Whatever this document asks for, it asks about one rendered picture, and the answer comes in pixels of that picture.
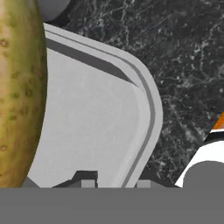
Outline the white container with orange stripe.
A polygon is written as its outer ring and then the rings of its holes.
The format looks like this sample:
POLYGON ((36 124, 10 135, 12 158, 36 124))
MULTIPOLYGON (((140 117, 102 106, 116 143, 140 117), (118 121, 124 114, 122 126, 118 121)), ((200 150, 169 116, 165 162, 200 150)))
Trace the white container with orange stripe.
POLYGON ((211 186, 212 181, 215 186, 224 186, 224 112, 180 174, 175 186, 205 188, 211 186))

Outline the grey round object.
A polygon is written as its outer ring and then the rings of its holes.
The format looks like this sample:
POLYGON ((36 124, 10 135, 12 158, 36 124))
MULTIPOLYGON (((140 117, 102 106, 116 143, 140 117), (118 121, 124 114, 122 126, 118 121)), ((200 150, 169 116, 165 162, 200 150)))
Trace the grey round object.
POLYGON ((54 20, 70 4, 71 0, 38 0, 38 6, 45 22, 54 20))

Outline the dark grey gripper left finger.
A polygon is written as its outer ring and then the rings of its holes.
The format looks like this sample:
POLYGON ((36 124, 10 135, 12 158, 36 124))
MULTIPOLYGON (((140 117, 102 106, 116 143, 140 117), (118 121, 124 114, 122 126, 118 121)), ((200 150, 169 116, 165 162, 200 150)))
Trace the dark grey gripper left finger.
POLYGON ((73 177, 54 188, 97 188, 98 171, 77 171, 73 177))

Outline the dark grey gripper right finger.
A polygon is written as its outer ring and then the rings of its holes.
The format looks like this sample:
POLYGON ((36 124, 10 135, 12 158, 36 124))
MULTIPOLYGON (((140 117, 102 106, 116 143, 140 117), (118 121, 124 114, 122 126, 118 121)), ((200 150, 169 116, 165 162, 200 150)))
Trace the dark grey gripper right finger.
POLYGON ((136 188, 177 188, 177 186, 161 180, 154 171, 143 171, 136 182, 136 188))

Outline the grey vegetable container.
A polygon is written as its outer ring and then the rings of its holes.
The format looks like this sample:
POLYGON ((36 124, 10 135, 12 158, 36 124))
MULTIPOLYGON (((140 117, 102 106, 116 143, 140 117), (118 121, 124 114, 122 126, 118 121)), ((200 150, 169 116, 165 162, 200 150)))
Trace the grey vegetable container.
POLYGON ((148 68, 116 47, 45 26, 44 126, 28 177, 53 187, 96 171, 100 187, 132 187, 158 141, 163 107, 148 68))

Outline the green cucumber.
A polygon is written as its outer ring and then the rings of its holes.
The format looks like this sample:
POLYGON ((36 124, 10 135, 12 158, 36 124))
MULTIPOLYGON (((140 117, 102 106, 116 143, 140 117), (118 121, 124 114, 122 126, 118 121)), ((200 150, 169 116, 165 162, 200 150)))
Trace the green cucumber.
POLYGON ((47 78, 38 0, 0 0, 0 189, 20 187, 32 166, 47 78))

